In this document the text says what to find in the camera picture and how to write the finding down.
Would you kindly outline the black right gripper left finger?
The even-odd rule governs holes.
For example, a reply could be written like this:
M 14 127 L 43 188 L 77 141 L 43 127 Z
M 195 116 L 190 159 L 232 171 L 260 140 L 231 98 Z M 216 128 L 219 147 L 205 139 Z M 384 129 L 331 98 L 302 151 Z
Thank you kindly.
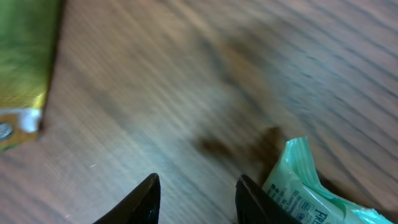
M 158 224 L 160 193 L 159 176 L 151 173 L 93 224 Z

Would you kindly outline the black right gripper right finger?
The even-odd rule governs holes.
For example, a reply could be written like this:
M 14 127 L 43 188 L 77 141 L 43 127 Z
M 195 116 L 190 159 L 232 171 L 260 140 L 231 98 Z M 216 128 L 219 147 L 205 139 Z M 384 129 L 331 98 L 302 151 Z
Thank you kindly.
M 244 174 L 236 184 L 235 204 L 239 224 L 300 224 Z

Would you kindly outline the teal wet wipes pack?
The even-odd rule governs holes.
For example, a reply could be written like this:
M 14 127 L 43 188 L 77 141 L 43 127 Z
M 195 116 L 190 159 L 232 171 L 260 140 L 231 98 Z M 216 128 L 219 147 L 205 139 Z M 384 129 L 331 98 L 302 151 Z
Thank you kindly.
M 392 224 L 374 209 L 346 200 L 322 186 L 307 138 L 286 142 L 262 189 L 300 223 Z

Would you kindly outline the green noodle snack pack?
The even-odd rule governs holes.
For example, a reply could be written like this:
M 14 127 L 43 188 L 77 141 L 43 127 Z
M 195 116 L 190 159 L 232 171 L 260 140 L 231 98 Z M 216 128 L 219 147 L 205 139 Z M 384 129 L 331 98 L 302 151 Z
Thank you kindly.
M 61 0 L 1 0 L 1 150 L 37 137 L 62 17 Z

